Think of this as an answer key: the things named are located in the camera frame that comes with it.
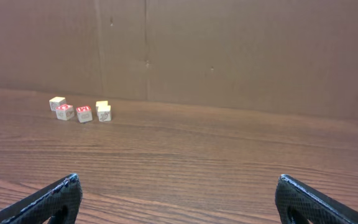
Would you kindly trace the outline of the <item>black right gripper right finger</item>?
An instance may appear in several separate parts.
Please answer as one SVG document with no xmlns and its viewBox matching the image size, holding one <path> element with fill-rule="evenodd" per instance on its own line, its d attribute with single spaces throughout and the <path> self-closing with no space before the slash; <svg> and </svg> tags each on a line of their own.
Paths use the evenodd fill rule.
<svg viewBox="0 0 358 224">
<path fill-rule="evenodd" d="M 357 211 L 286 174 L 278 179 L 275 204 L 284 224 L 358 223 Z"/>
</svg>

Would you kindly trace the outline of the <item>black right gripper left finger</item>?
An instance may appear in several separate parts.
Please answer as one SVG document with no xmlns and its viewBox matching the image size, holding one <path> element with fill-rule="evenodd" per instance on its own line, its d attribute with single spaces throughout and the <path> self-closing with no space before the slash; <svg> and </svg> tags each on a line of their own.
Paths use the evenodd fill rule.
<svg viewBox="0 0 358 224">
<path fill-rule="evenodd" d="M 82 197 L 79 177 L 72 173 L 0 210 L 0 223 L 74 223 Z"/>
</svg>

